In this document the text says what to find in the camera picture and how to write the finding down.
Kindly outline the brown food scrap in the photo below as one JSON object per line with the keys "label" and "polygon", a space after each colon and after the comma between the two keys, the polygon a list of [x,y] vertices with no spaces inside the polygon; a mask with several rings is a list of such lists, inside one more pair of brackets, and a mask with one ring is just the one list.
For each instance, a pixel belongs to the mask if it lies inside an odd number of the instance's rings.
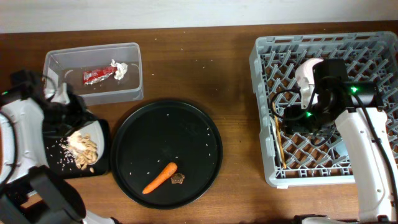
{"label": "brown food scrap", "polygon": [[172,184],[183,184],[183,181],[185,180],[185,176],[181,173],[174,173],[171,178],[171,183]]}

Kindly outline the white plastic fork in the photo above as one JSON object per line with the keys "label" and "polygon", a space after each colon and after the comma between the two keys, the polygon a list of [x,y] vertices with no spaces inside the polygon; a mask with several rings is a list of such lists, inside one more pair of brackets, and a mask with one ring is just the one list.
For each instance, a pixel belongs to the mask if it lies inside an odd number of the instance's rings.
{"label": "white plastic fork", "polygon": [[282,145],[280,142],[280,133],[279,133],[277,124],[275,123],[275,121],[272,118],[271,118],[270,122],[271,122],[272,134],[273,134],[273,137],[275,140],[276,151],[277,151],[277,155],[279,158],[279,162],[282,164],[282,168],[285,169],[286,164],[285,164],[285,159],[284,159],[284,152],[283,152]]}

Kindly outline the white tissue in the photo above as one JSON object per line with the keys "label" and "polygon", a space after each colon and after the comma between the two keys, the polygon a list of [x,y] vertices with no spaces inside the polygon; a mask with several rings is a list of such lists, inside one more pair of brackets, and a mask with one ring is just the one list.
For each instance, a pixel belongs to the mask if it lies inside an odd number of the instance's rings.
{"label": "white tissue", "polygon": [[128,71],[128,65],[126,63],[118,63],[115,60],[111,60],[111,64],[112,67],[116,68],[115,71],[115,75],[114,78],[116,80],[121,80],[124,78],[124,75],[127,73]]}

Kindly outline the wooden chopstick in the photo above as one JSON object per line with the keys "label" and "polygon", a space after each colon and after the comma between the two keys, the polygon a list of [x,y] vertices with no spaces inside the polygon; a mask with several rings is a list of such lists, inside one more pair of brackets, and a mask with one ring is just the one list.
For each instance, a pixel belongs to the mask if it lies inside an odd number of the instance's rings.
{"label": "wooden chopstick", "polygon": [[284,157],[284,150],[282,147],[282,140],[281,140],[281,136],[280,136],[280,131],[279,131],[279,122],[278,122],[278,117],[273,114],[273,132],[274,132],[274,137],[277,143],[277,152],[279,155],[279,160],[280,163],[282,164],[282,168],[286,169],[286,163],[285,163],[285,157]]}

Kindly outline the blue plastic cup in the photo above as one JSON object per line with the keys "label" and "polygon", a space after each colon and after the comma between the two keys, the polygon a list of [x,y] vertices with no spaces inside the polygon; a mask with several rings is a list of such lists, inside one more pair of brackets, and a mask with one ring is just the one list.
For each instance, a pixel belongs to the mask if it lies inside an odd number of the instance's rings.
{"label": "blue plastic cup", "polygon": [[336,158],[338,161],[343,161],[349,159],[348,151],[346,149],[345,143],[343,140],[336,141],[333,145],[334,151],[337,153],[338,157]]}

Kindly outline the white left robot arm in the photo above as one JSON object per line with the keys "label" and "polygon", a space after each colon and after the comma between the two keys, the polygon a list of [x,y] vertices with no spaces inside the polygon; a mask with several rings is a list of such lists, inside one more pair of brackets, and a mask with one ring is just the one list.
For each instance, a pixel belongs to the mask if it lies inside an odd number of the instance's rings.
{"label": "white left robot arm", "polygon": [[64,136],[91,121],[83,100],[66,88],[47,100],[40,88],[19,85],[1,95],[3,223],[117,223],[85,208],[79,193],[52,171],[43,128]]}

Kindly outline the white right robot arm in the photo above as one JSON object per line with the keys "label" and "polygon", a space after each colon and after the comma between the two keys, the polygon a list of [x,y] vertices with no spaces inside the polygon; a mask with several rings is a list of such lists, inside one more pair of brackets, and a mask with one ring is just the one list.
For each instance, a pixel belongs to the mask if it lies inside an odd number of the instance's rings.
{"label": "white right robot arm", "polygon": [[284,110],[284,131],[313,137],[338,131],[358,189],[360,221],[397,222],[397,166],[376,84],[331,76],[297,83],[301,105]]}

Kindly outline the orange carrot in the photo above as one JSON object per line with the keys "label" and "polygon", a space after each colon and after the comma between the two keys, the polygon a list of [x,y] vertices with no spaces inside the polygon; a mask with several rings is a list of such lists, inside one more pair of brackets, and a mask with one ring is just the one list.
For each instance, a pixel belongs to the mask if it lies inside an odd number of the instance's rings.
{"label": "orange carrot", "polygon": [[143,194],[149,194],[154,191],[157,187],[163,184],[167,179],[171,178],[172,175],[177,171],[178,166],[174,162],[170,162],[165,166],[162,172],[142,191]]}

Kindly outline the red snack wrapper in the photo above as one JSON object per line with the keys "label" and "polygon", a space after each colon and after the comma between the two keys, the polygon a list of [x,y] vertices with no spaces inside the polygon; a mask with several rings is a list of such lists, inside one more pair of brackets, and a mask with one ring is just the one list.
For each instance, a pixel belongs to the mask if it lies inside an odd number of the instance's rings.
{"label": "red snack wrapper", "polygon": [[116,68],[108,66],[83,72],[83,84],[92,85],[98,82],[102,82],[103,80],[109,78],[115,71]]}

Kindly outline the grey plate with food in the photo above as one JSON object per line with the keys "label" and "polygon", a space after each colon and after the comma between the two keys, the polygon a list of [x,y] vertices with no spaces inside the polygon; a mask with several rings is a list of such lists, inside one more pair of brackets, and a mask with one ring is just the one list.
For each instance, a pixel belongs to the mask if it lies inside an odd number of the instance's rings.
{"label": "grey plate with food", "polygon": [[77,168],[84,169],[97,163],[104,153],[104,136],[99,121],[75,131],[68,137],[68,143]]}

